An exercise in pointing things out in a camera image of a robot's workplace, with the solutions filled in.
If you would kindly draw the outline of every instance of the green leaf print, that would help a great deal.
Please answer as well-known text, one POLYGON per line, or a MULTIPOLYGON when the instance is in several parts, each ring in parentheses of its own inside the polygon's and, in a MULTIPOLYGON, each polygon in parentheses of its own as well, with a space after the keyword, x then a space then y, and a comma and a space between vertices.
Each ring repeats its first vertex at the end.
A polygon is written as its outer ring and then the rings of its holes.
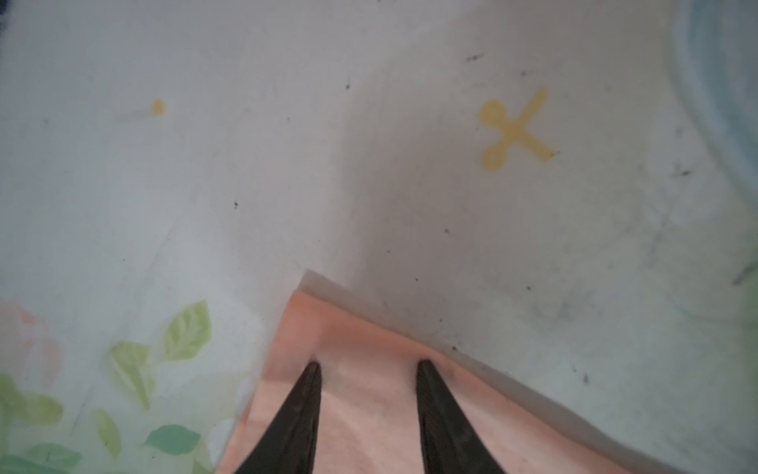
POLYGON ((0 375, 0 403, 15 414, 20 414, 25 410, 23 395, 16 389, 11 376, 7 374, 0 375))
POLYGON ((210 340, 211 318, 208 303, 203 300, 189 305, 168 325, 163 338, 165 359, 192 359, 210 340))
POLYGON ((32 425, 55 425, 63 418, 63 405, 42 394, 23 394, 23 410, 18 417, 32 425))
POLYGON ((194 461, 192 464, 192 474, 212 474, 212 471, 201 463, 194 461))
POLYGON ((105 445, 105 449, 111 453, 113 459, 116 459, 121 452, 121 434, 118 432, 116 423, 108 415, 108 412, 102 409, 95 410, 95 422, 100 441, 105 445))
POLYGON ((81 461, 81 454, 67 449, 60 444, 38 444, 27 451, 27 459, 45 466, 69 470, 81 461))
POLYGON ((54 425, 63 417, 63 406, 53 397, 21 392, 10 375, 0 375, 0 403, 32 425, 54 425))
POLYGON ((0 474, 67 474, 54 467, 40 466, 23 457, 6 454, 0 457, 0 474))
POLYGON ((200 434, 198 433, 181 425, 165 425, 150 433, 145 444, 166 454, 179 456, 180 454, 191 453, 198 441, 200 441, 200 434))
POLYGON ((150 398, 155 390, 155 377, 147 366, 150 346, 123 341, 111 349, 116 376, 128 391, 137 396, 145 410, 150 410, 150 398))

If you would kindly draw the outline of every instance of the floral pattern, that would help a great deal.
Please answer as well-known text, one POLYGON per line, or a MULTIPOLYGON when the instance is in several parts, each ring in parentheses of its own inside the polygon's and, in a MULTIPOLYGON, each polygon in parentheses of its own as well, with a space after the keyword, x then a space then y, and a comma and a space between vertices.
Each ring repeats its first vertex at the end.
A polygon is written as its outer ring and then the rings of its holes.
POLYGON ((207 437, 215 426, 228 421, 243 374, 201 375, 183 386, 180 393, 162 397, 157 403, 154 394, 157 374, 187 363, 210 340, 207 302, 190 304, 172 317, 161 347, 118 341, 109 350, 108 365, 116 383, 105 379, 102 386, 105 390, 118 387, 125 402, 136 401, 126 403, 129 409, 87 409, 87 401, 81 407, 64 407, 53 397, 64 366, 61 345, 50 335, 44 320, 15 303, 0 303, 0 474, 89 472, 84 469, 88 457, 100 459, 101 466, 110 463, 100 469, 106 474, 128 474, 130 471, 123 469, 138 469, 144 459, 149 459, 156 471, 209 474, 212 462, 203 435, 207 437), (186 414, 187 426, 178 423, 181 419, 160 423, 171 417, 177 400, 196 399, 193 394, 200 392, 206 399, 226 399, 226 413, 217 419, 186 414), (58 425, 69 409, 79 410, 71 429, 71 434, 78 435, 61 436, 58 425), (153 416, 153 411, 160 414, 153 416), (91 423, 79 423, 85 415, 91 423), (30 439, 40 442, 24 447, 23 442, 14 445, 17 438, 27 440, 27 444, 30 439), (128 451, 128 457, 122 451, 128 451), (102 459, 103 454, 109 461, 102 459), (156 456, 165 458, 156 463, 156 456))

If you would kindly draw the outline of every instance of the yellow printed figure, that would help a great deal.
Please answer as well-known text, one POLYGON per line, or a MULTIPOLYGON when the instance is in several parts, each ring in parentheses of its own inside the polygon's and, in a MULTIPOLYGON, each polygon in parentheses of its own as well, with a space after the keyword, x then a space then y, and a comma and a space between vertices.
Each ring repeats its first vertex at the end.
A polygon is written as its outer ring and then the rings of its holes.
POLYGON ((497 171, 503 166, 503 163, 506 162, 508 149, 516 142, 543 160, 553 157, 554 151, 526 130, 527 124, 534 118, 546 99, 547 89, 543 87, 537 91, 521 116, 515 120, 508 118, 506 108, 501 101, 490 100, 484 104, 479 112, 481 124, 486 127, 499 128, 503 132, 503 138, 498 144, 487 148, 481 158, 482 164, 488 171, 497 171))

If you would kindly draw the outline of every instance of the pink paper sheet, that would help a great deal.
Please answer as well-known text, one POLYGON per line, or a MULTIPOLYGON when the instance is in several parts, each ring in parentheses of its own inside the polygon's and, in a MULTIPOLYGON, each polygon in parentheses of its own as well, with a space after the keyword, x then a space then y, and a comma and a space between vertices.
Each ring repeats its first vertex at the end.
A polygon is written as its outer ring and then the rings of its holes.
POLYGON ((217 474, 237 469, 314 359, 323 376, 316 473, 424 472, 415 398, 420 359, 434 361, 509 474, 628 473, 561 436, 437 351, 298 291, 284 311, 261 381, 217 474))

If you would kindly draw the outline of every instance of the white surface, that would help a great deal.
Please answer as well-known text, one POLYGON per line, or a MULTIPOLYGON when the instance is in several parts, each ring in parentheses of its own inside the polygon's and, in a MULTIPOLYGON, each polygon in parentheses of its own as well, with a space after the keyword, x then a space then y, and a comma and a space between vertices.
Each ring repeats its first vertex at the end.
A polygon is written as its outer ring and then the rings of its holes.
POLYGON ((675 101, 667 4, 15 4, 0 298, 59 335, 62 400, 106 399, 102 354, 202 298, 214 338, 156 396, 255 379, 310 268, 647 454, 753 472, 756 325, 732 282, 758 218, 675 101), (485 171, 479 108, 515 116, 540 86, 529 129, 560 155, 485 171))

